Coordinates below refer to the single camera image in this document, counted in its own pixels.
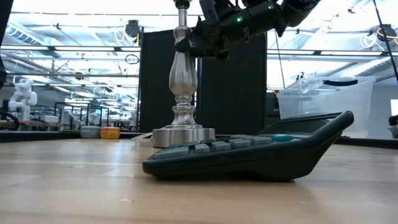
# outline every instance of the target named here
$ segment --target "metal candlestick base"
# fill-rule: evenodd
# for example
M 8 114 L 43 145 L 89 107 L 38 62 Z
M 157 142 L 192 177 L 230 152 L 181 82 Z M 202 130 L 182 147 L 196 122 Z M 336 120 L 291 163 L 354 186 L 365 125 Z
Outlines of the metal candlestick base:
M 187 27 L 187 9 L 191 0 L 174 0 L 178 9 L 178 27 L 174 29 L 175 43 L 186 37 L 191 29 Z M 174 121 L 152 133 L 154 147 L 183 146 L 215 139 L 215 130 L 203 128 L 193 119 L 195 107 L 191 105 L 192 95 L 198 88 L 198 77 L 192 58 L 188 52 L 176 52 L 170 71 L 169 88 L 175 95 L 173 106 Z

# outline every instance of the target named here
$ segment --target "yellow container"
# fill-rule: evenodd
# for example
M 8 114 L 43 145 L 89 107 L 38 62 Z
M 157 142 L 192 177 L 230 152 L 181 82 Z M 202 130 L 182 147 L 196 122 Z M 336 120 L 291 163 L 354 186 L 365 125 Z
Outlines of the yellow container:
M 101 139 L 119 139 L 120 128 L 106 127 L 101 128 Z

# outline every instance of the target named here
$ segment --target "black calculator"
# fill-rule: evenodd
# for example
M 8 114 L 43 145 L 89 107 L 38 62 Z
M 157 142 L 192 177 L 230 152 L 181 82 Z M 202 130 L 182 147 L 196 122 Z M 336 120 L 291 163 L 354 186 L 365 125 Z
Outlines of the black calculator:
M 326 150 L 354 122 L 350 111 L 282 119 L 255 135 L 235 135 L 162 149 L 143 162 L 155 177 L 256 174 L 287 181 L 309 175 Z

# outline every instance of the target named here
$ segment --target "table surface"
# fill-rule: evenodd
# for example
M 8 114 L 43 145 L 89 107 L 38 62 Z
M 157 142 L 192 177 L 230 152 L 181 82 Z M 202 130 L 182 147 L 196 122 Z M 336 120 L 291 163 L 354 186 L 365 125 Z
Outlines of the table surface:
M 332 146 L 289 183 L 167 182 L 132 140 L 0 144 L 0 223 L 398 223 L 398 151 Z

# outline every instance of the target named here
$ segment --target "small bowl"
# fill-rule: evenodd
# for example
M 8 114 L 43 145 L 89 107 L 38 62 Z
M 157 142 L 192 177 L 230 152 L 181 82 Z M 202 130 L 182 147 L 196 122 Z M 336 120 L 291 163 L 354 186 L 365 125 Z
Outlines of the small bowl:
M 83 139 L 99 139 L 101 128 L 96 126 L 82 126 L 80 128 L 80 136 Z
M 120 128 L 106 127 L 101 128 L 101 139 L 119 139 Z

